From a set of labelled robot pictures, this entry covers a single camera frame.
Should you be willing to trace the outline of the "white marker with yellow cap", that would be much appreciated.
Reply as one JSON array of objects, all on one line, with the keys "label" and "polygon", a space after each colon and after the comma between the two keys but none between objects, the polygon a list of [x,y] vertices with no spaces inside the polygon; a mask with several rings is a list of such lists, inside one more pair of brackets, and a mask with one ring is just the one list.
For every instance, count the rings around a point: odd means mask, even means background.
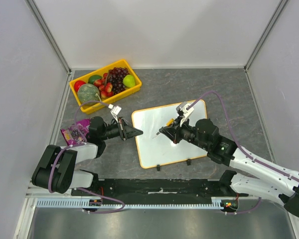
[{"label": "white marker with yellow cap", "polygon": [[166,123],[165,126],[162,126],[162,127],[158,130],[158,132],[155,134],[155,136],[154,136],[153,138],[157,137],[157,136],[161,133],[161,130],[162,130],[163,128],[166,128],[166,127],[168,127],[168,126],[171,126],[171,125],[173,124],[173,122],[174,122],[174,119],[170,119],[170,120]]}]

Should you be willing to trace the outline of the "whiteboard with yellow frame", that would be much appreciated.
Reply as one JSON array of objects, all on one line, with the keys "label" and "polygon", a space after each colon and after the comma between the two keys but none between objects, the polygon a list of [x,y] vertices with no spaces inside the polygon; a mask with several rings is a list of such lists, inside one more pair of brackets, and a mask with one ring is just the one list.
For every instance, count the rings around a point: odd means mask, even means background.
[{"label": "whiteboard with yellow frame", "polygon": [[136,137],[140,166],[149,169],[205,157],[207,152],[184,140],[175,144],[158,130],[177,117],[180,103],[147,108],[132,113],[133,127],[143,131]]}]

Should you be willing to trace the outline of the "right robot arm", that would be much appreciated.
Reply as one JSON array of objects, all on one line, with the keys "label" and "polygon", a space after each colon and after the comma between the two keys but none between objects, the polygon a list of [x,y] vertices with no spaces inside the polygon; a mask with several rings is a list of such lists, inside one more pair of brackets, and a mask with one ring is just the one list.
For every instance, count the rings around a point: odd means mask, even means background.
[{"label": "right robot arm", "polygon": [[195,126],[181,117],[158,130],[174,144],[182,140],[207,152],[213,162],[224,164],[226,171],[218,183],[224,196],[249,194],[282,205],[299,218],[299,172],[265,160],[219,133],[210,119],[200,119]]}]

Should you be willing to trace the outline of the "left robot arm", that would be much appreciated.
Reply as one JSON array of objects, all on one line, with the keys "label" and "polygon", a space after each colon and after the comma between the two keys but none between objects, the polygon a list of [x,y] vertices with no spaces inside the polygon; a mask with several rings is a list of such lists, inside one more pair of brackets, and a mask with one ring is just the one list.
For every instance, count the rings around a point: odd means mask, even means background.
[{"label": "left robot arm", "polygon": [[100,157],[105,150],[107,139],[119,137],[127,140],[142,134],[142,130],[133,127],[122,117],[113,120],[111,124],[106,124],[102,117],[93,117],[86,136],[87,142],[67,147],[46,147],[31,182],[50,193],[64,194],[68,189],[81,187],[87,195],[94,196],[100,188],[99,183],[94,180],[97,176],[88,171],[76,171],[75,165]]}]

